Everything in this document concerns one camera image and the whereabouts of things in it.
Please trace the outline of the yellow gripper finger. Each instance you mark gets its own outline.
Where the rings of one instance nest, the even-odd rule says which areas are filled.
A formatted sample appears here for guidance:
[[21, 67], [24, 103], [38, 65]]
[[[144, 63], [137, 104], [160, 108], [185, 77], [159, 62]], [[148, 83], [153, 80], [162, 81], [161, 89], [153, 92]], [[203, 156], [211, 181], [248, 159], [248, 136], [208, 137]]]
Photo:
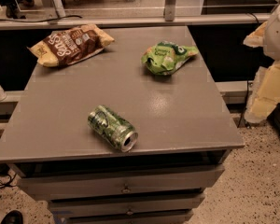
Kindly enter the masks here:
[[264, 22], [254, 32], [252, 32], [250, 35], [247, 35], [243, 41], [243, 44], [250, 48], [262, 47], [266, 25], [267, 22]]
[[280, 103], [280, 61], [274, 61], [268, 68], [260, 67], [255, 75], [252, 94], [249, 96], [245, 120], [261, 123]]

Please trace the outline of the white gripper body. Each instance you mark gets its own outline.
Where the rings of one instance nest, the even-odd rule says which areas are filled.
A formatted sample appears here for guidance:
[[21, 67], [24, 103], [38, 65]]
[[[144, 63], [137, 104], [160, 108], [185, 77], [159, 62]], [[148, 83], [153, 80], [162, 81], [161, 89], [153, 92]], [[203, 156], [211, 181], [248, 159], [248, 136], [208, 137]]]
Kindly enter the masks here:
[[268, 19], [264, 38], [264, 54], [276, 61], [280, 61], [280, 5], [273, 11]]

